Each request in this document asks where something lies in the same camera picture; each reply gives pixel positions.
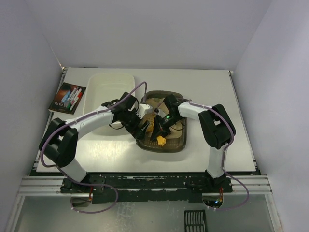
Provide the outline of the yellow litter scoop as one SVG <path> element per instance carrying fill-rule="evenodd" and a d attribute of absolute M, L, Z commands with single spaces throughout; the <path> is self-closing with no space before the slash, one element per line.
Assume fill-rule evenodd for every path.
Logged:
<path fill-rule="evenodd" d="M 157 142 L 157 144 L 159 146 L 164 146 L 167 142 L 166 138 L 164 138 L 163 136 L 157 136 L 155 139 L 152 139 L 151 136 L 154 132 L 154 129 L 155 129 L 155 117 L 156 115 L 151 113 L 151 114 L 147 114 L 144 119 L 145 121 L 147 121 L 149 124 L 148 124 L 148 127 L 146 129 L 146 134 L 149 136 L 149 140 L 150 142 Z"/>

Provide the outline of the dark brown litter box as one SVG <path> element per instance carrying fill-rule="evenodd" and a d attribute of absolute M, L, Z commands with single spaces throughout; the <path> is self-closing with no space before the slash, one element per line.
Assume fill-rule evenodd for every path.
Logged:
<path fill-rule="evenodd" d="M 170 94 L 174 95 L 177 100 L 183 100 L 183 96 L 180 93 L 164 90 L 153 90 L 146 93 L 146 103 L 152 106 L 152 108 L 161 109 L 165 114 L 168 114 L 169 110 L 162 102 L 163 99 Z M 150 140 L 152 134 L 150 129 L 153 128 L 154 117 L 155 113 L 152 112 L 143 118 L 143 122 L 148 120 L 151 123 L 147 129 L 145 137 L 142 140 L 136 140 L 137 146 L 146 151 L 156 153 L 176 153 L 182 151 L 185 148 L 187 139 L 187 119 L 182 119 L 169 128 L 171 134 L 166 136 L 166 143 L 161 146 L 158 144 L 157 140 Z"/>

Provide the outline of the white plastic bin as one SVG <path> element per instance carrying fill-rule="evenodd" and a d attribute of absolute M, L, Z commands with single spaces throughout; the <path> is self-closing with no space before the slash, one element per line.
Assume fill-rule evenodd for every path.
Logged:
<path fill-rule="evenodd" d="M 130 92 L 135 87 L 134 77 L 126 73 L 98 73 L 93 75 L 87 84 L 84 97 L 83 113 L 87 114 L 102 103 L 119 99 L 124 92 Z M 100 127 L 83 137 L 84 140 L 109 140 L 129 133 L 121 128 L 121 123 Z"/>

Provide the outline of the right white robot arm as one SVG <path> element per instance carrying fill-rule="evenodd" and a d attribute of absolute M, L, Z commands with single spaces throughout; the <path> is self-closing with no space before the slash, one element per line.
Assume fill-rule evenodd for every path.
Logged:
<path fill-rule="evenodd" d="M 172 94 L 163 100 L 169 113 L 154 118 L 154 128 L 151 141 L 170 134 L 172 125 L 184 118 L 190 118 L 200 123 L 203 137 L 210 146 L 209 164 L 206 172 L 212 179 L 218 179 L 225 174 L 225 157 L 229 146 L 234 141 L 236 129 L 221 104 L 205 106 L 193 103 L 191 100 L 178 100 Z"/>

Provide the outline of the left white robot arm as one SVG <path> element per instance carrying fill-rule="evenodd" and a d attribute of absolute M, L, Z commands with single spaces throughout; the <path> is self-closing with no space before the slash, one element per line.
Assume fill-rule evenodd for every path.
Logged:
<path fill-rule="evenodd" d="M 140 103 L 125 92 L 120 99 L 103 103 L 85 115 L 64 121 L 51 121 L 39 145 L 40 156 L 46 156 L 67 177 L 82 185 L 90 184 L 89 173 L 79 164 L 75 155 L 79 139 L 92 131 L 119 122 L 136 140 L 143 139 L 149 122 L 142 122 L 152 107 Z"/>

